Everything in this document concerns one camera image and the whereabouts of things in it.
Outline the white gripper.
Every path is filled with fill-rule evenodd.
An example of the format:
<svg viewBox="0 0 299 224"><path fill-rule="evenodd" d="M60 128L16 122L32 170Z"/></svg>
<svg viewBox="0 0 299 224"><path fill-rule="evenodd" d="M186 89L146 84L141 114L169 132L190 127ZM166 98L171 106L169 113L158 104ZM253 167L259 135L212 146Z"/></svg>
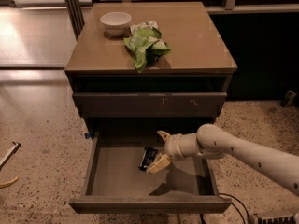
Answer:
<svg viewBox="0 0 299 224"><path fill-rule="evenodd" d="M153 163L147 168L147 172L150 174L156 174L165 169L171 164L171 159L174 161L185 159L185 156L183 155L180 148L180 141L182 137L181 134L170 135L165 131L158 131L157 134L165 142L164 150L167 155L159 153L156 156Z"/></svg>

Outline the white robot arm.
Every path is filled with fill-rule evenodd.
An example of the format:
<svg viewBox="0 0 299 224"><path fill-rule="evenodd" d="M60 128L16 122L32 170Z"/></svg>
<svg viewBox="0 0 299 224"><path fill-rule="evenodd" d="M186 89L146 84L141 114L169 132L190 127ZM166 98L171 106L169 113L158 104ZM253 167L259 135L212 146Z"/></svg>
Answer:
<svg viewBox="0 0 299 224"><path fill-rule="evenodd" d="M299 195L298 156L237 138L214 124L204 124L196 133L158 131L157 134L164 140L164 154L159 153L146 169L150 174L160 172L173 161L188 157L219 159L228 154Z"/></svg>

